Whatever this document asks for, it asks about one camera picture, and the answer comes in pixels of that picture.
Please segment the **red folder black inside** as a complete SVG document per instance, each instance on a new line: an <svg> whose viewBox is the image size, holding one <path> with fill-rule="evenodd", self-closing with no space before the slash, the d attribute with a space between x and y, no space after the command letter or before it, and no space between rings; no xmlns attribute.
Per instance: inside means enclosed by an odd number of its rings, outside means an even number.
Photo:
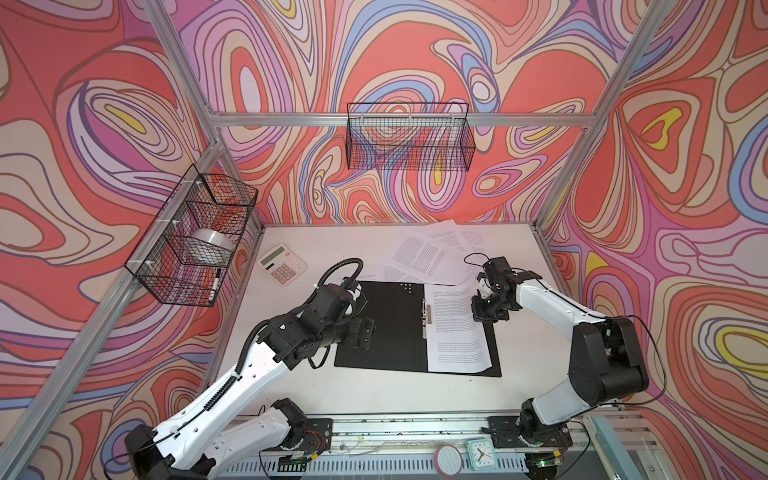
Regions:
<svg viewBox="0 0 768 480"><path fill-rule="evenodd" d="M426 340L422 339L421 313L424 286L420 283L363 282L367 305L363 314L375 322L368 350L340 346L334 365L340 368L432 373L427 371ZM482 323L492 366L477 374L452 374L500 378L501 362L493 325Z"/></svg>

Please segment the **printed paper sheet stack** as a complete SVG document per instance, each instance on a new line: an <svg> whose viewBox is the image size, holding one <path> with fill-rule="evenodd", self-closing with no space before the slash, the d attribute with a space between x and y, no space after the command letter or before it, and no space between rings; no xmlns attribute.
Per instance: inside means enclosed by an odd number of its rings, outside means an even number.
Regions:
<svg viewBox="0 0 768 480"><path fill-rule="evenodd" d="M476 275L487 235L453 220L415 226L402 234L393 250L365 279L385 282L459 285Z"/></svg>

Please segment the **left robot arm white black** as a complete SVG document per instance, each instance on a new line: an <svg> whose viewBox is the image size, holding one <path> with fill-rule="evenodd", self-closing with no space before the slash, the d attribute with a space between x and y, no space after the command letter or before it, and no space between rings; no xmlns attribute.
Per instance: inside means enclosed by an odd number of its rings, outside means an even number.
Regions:
<svg viewBox="0 0 768 480"><path fill-rule="evenodd" d="M340 344L366 350L374 323L362 315L361 285L317 287L285 314L260 322L225 374L164 422L139 425L126 437L126 453L139 479L214 479L250 455L302 443L306 416L290 399L275 401L256 418L233 420L261 393L319 352Z"/></svg>

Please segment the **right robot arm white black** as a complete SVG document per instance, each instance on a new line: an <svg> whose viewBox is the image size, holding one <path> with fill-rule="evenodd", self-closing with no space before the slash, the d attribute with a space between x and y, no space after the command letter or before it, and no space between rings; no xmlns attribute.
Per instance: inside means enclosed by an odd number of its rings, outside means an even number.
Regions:
<svg viewBox="0 0 768 480"><path fill-rule="evenodd" d="M541 275L510 266L504 257L482 264L471 310L475 321L491 323L529 310L570 342L566 378L520 408L516 431L527 445L540 446L571 419L649 386L638 333L629 318L583 306L549 286Z"/></svg>

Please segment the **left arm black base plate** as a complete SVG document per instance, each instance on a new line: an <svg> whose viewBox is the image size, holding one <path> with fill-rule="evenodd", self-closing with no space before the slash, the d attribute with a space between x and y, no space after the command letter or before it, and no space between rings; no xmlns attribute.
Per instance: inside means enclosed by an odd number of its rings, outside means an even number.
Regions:
<svg viewBox="0 0 768 480"><path fill-rule="evenodd" d="M280 448L290 451L322 453L331 447L333 420L331 418L309 418L290 427Z"/></svg>

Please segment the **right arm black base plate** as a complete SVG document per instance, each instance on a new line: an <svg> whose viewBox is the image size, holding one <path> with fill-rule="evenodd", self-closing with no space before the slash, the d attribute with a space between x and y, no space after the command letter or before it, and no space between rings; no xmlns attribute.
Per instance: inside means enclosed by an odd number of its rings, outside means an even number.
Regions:
<svg viewBox="0 0 768 480"><path fill-rule="evenodd" d="M536 420L518 416L490 416L480 432L489 435L496 448L529 448L567 450L573 445L565 423L541 425Z"/></svg>

